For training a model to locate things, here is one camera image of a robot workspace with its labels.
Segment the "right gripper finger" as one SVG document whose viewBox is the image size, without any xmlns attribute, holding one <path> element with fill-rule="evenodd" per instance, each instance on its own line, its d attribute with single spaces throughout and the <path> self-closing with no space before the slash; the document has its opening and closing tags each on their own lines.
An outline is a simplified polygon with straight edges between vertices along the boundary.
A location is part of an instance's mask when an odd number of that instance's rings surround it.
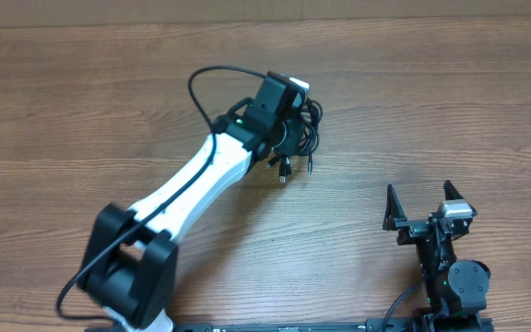
<svg viewBox="0 0 531 332">
<path fill-rule="evenodd" d="M 396 224 L 399 222 L 405 222 L 406 220 L 407 216 L 404 212 L 402 205 L 400 204 L 400 201 L 393 185 L 387 185 L 386 208 L 383 217 L 383 230 L 396 231 Z"/>
<path fill-rule="evenodd" d="M 450 180 L 446 180 L 442 188 L 446 200 L 464 200 L 464 197 L 456 190 Z"/>
</svg>

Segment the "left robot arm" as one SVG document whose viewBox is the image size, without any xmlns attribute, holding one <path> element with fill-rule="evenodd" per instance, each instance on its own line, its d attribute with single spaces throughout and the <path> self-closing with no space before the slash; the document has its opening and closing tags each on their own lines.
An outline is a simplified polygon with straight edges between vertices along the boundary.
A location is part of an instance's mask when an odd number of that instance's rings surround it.
<svg viewBox="0 0 531 332">
<path fill-rule="evenodd" d="M 278 150 L 298 154 L 308 83 L 275 72 L 260 76 L 254 97 L 209 121 L 200 150 L 151 195 L 97 216 L 80 270 L 70 280 L 105 310 L 111 331 L 171 331 L 173 294 L 186 233 L 232 184 Z"/>
</svg>

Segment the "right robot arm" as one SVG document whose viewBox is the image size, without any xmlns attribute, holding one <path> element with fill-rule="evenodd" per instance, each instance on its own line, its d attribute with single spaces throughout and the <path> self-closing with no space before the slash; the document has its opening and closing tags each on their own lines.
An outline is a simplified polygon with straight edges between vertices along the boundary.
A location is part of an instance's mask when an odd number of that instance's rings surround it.
<svg viewBox="0 0 531 332">
<path fill-rule="evenodd" d="M 490 269 L 477 260 L 460 260 L 454 241 L 469 234 L 478 214 L 450 181 L 443 183 L 444 200 L 426 219 L 409 220 L 396 191 L 387 186 L 383 229 L 397 233 L 399 245 L 414 245 L 421 280 L 401 293 L 382 319 L 382 331 L 492 331 L 490 319 L 480 317 L 487 307 Z M 424 288 L 427 308 L 410 318 L 396 318 L 396 307 Z"/>
</svg>

